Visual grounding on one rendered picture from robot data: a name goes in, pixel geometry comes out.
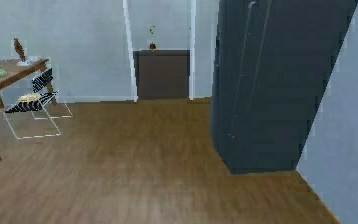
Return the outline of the dark brown cabinet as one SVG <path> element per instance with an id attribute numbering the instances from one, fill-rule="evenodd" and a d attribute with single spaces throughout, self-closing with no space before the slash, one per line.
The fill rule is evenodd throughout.
<path id="1" fill-rule="evenodd" d="M 137 96 L 140 100 L 189 96 L 189 50 L 134 51 Z"/>

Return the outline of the brown wooden table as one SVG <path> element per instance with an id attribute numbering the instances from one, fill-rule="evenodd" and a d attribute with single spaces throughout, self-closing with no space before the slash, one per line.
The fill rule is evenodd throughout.
<path id="1" fill-rule="evenodd" d="M 29 76 L 36 71 L 45 71 L 48 59 L 38 59 L 29 66 L 19 66 L 19 59 L 0 60 L 0 66 L 7 72 L 5 77 L 0 78 L 0 90 L 10 86 L 11 84 Z M 0 96 L 0 109 L 4 108 L 3 100 Z"/>

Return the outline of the yellow food item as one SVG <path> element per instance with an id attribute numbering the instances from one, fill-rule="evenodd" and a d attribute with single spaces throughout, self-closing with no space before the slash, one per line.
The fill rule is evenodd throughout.
<path id="1" fill-rule="evenodd" d="M 39 93 L 29 93 L 18 98 L 19 102 L 31 102 L 38 100 L 41 97 Z"/>

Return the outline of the dark grey fridge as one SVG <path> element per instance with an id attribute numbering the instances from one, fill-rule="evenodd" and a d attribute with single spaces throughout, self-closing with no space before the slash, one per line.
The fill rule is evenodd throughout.
<path id="1" fill-rule="evenodd" d="M 220 0 L 210 128 L 233 174 L 296 168 L 358 0 Z"/>

